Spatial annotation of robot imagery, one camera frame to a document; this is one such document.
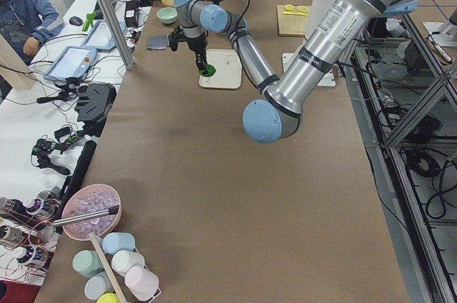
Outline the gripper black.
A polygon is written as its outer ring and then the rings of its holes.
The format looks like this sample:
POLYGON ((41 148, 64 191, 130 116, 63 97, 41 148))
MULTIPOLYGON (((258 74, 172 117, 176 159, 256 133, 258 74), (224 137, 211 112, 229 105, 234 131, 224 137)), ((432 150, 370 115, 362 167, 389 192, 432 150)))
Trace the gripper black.
POLYGON ((207 34, 202 33, 201 35, 191 38, 186 37, 186 43, 190 50, 195 53, 196 65, 200 74, 207 74, 207 60, 206 60, 206 47, 207 47, 207 34))

